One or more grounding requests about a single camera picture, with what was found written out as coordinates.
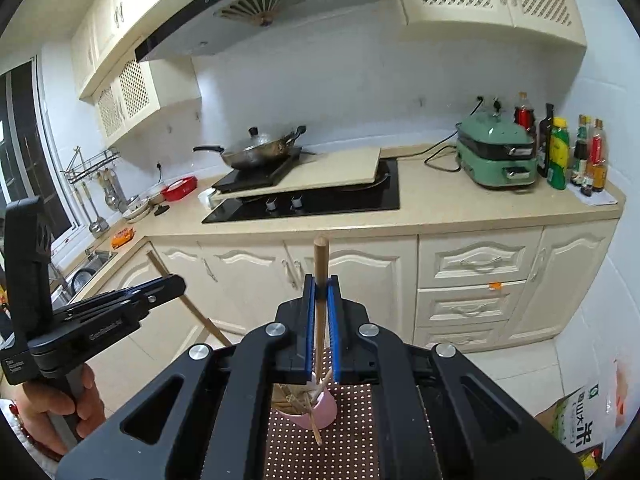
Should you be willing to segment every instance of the power cord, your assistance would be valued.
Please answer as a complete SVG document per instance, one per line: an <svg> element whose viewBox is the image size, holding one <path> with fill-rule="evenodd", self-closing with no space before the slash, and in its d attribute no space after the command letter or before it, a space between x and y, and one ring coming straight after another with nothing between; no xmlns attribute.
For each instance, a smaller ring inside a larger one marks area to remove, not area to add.
<svg viewBox="0 0 640 480"><path fill-rule="evenodd" d="M482 106L482 103L484 103L484 97L479 95L476 99L478 99L478 104L476 105L476 107L471 111L471 113L469 115L473 115L478 111L478 108ZM423 155L425 153L430 152L431 150L433 150L434 148L437 148L439 145L441 145L443 142L447 142L451 137L455 136L458 133L458 131L456 130L455 132L453 132L449 137L445 137L444 139L440 140L439 142L436 142L433 146L428 147L426 150L422 150L421 152L417 152L417 153L411 153L410 155L402 155L402 156L398 156L397 158L409 158L411 156L417 156L417 155ZM446 148L455 148L455 146L443 146L441 147L437 152L433 153L432 155L428 156L427 159L424 161L424 165L428 166L429 168L433 168L434 170L439 170L439 171L447 171L448 173L457 173L460 171L460 165L458 165L458 167L455 170L448 170L447 168L441 168L439 166L434 166L432 164L428 164L428 162L435 157L437 154L439 154L441 151L443 151Z"/></svg>

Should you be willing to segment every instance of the green electric grill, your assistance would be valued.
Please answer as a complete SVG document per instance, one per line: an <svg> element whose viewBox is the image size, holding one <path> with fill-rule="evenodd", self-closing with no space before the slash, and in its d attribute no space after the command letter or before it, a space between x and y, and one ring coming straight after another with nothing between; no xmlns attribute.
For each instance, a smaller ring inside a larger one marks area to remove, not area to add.
<svg viewBox="0 0 640 480"><path fill-rule="evenodd" d="M458 162L471 179L491 188L530 186L536 181L535 142L513 120L478 111L458 123Z"/></svg>

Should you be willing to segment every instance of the kitchen window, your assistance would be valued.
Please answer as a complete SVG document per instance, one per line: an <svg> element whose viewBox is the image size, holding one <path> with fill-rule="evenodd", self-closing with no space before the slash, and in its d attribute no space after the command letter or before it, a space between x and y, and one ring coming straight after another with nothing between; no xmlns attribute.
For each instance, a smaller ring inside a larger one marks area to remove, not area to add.
<svg viewBox="0 0 640 480"><path fill-rule="evenodd" d="M0 224L9 202L42 196L54 242L52 251L68 242L79 222L65 195L56 168L55 149L46 134L40 103L36 59L0 75ZM0 228L4 246L4 229Z"/></svg>

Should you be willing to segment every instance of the sink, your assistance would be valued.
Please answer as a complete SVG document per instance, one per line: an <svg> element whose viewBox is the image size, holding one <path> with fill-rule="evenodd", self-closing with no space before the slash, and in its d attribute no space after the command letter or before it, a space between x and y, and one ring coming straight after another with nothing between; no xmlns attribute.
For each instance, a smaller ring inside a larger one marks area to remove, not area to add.
<svg viewBox="0 0 640 480"><path fill-rule="evenodd" d="M78 270L89 269L94 272L95 276L95 274L101 268L103 268L108 263L108 261L110 261L116 254L118 253L114 253L112 251L94 251L92 253L89 253L89 255L84 260L82 260L82 262L80 262L75 269L73 269L68 275L65 276L63 284L57 287L51 293L51 304L53 306L53 310L59 310L66 307L69 303L72 302L74 296L78 292L80 292L80 290L82 290L84 286L91 283L91 280L93 278L85 283L84 286L79 290L73 290L71 287L71 283L74 275L76 274L76 272L78 272Z"/></svg>

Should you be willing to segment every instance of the pink cup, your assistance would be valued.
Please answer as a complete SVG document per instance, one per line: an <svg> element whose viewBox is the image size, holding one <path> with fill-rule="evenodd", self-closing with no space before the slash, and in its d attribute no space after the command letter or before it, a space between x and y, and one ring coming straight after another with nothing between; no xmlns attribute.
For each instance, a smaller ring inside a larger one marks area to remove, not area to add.
<svg viewBox="0 0 640 480"><path fill-rule="evenodd" d="M280 410L276 411L284 418L288 418L291 422L299 425L300 428L311 430L311 418L308 413L305 413L304 415L289 415L289 413L284 413ZM329 393L327 387L324 388L318 397L318 403L314 406L313 412L318 430L326 428L338 415L338 405L335 403L335 399L332 394Z"/></svg>

